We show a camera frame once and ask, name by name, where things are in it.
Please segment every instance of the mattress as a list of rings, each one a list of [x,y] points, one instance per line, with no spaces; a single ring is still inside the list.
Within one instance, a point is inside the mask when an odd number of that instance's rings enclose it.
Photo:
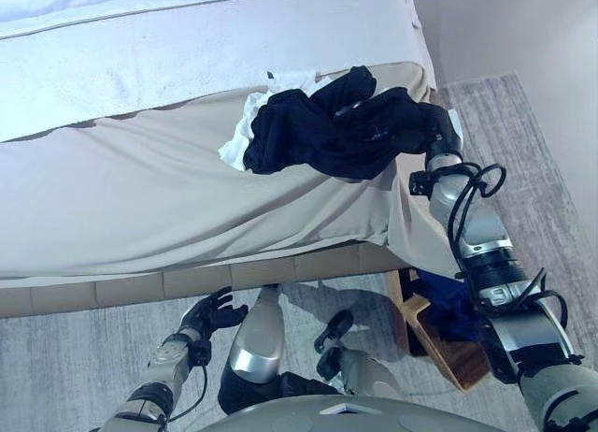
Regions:
[[[9,70],[31,70],[21,85],[2,76],[12,91],[1,95],[0,133],[27,140],[0,144],[0,286],[268,259],[348,240],[388,245],[424,268],[449,265],[438,260],[441,235],[401,194],[395,166],[372,181],[308,166],[265,177],[217,154],[265,70],[365,64],[380,87],[406,86],[422,99],[433,83],[407,0],[223,0],[165,13],[0,40]],[[66,49],[75,38],[83,43]],[[39,54],[17,62],[24,50]],[[52,75],[42,72],[48,62]],[[73,122],[83,123],[63,126]]]
[[[408,0],[27,1],[36,16],[0,22],[0,141],[257,86],[266,70],[413,62],[434,85]]]

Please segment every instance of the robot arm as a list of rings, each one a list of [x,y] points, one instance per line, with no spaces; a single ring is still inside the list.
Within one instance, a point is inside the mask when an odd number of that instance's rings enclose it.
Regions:
[[[100,432],[164,432],[167,423],[191,409],[172,417],[183,383],[193,367],[206,366],[211,359],[210,337],[220,328],[240,324],[247,306],[233,309],[226,305],[233,299],[230,287],[198,301],[185,314],[178,332],[169,336],[149,360],[141,383],[120,405]],[[194,407],[201,402],[201,395]]]
[[[430,211],[447,231],[449,245],[472,301],[482,315],[481,336],[494,376],[518,383],[540,430],[598,430],[598,373],[581,367],[564,332],[566,304],[544,288],[546,271],[530,279],[513,253],[500,218],[486,205],[505,170],[463,163],[461,141],[445,110],[436,111],[426,171],[411,175],[414,195],[427,195]],[[500,170],[489,189],[482,177]],[[474,200],[476,191],[482,199]],[[546,298],[561,301],[557,320]]]

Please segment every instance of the black cable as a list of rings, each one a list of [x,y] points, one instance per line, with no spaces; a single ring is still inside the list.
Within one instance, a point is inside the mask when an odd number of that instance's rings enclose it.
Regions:
[[[191,412],[193,409],[195,409],[197,406],[199,406],[199,404],[204,400],[204,397],[206,396],[206,391],[207,391],[207,370],[206,370],[206,367],[202,367],[202,370],[204,371],[204,389],[202,390],[202,394],[199,396],[199,398],[197,399],[197,401],[195,401],[195,403],[192,406],[190,406],[188,409],[186,409],[182,413],[179,413],[176,416],[173,416],[173,417],[169,418],[168,419],[168,423],[174,423],[177,419],[182,418],[183,416],[185,416],[186,414],[188,414],[189,412]]]
[[[448,245],[450,246],[450,250],[459,266],[460,271],[462,272],[463,276],[467,277],[467,269],[463,265],[463,254],[461,253],[461,249],[459,248],[459,240],[461,240],[461,236],[463,235],[463,229],[465,227],[465,221],[467,219],[467,214],[471,207],[471,204],[476,197],[476,194],[482,198],[489,198],[496,194],[503,184],[505,183],[506,179],[506,168],[500,166],[498,164],[493,164],[491,166],[487,166],[482,168],[480,165],[476,163],[460,163],[455,166],[443,167],[441,173],[438,175],[434,175],[435,179],[438,179],[442,176],[447,175],[464,175],[468,178],[465,187],[457,197],[455,204],[450,211],[450,215],[448,216],[448,225],[447,225],[447,235],[448,235]],[[499,180],[491,187],[489,184],[483,180],[483,177],[488,175],[494,170],[500,171]],[[457,232],[455,234],[455,221],[457,220],[457,215],[459,211],[461,211],[461,216],[459,218],[459,222],[457,223]],[[470,287],[470,293],[472,299],[475,301],[477,305],[477,309],[484,313],[487,316],[496,316],[505,313],[512,312],[517,310],[521,307],[527,307],[531,303],[538,301],[543,298],[548,297],[556,297],[559,300],[561,305],[561,326],[562,328],[566,328],[568,320],[569,320],[569,310],[567,308],[567,303],[565,299],[562,297],[561,294],[554,290],[546,290],[546,275],[547,271],[544,268],[541,268],[535,278],[530,282],[530,284],[525,288],[525,290],[517,297],[517,299],[510,303],[509,305],[505,306],[502,309],[495,309],[495,310],[488,310],[485,306],[481,304],[479,299],[477,298],[477,294],[472,292],[472,288]],[[532,290],[540,284],[540,292],[537,294],[532,294]]]

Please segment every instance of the beige fitted sheet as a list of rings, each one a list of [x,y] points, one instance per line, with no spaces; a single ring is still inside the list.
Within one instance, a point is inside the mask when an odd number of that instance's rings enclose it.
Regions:
[[[371,69],[378,88],[406,86],[415,99],[427,96],[419,65]],[[17,280],[23,286],[36,285],[27,277],[92,281],[271,259],[349,240],[389,245],[410,264],[447,272],[443,235],[406,201],[395,166],[375,180],[347,182],[306,165],[262,176],[220,161],[217,149],[251,91],[2,144],[0,174],[10,178],[0,180],[9,200],[0,207],[0,277],[24,278]]]

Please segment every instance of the black garment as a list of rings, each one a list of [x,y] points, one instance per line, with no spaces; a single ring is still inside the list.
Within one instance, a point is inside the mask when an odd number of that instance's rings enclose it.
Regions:
[[[371,180],[397,154],[425,152],[438,110],[445,111],[414,102],[405,88],[370,99],[375,89],[376,79],[361,66],[311,97],[298,89],[272,95],[251,123],[255,138],[245,166],[270,174],[309,164],[333,177]]]

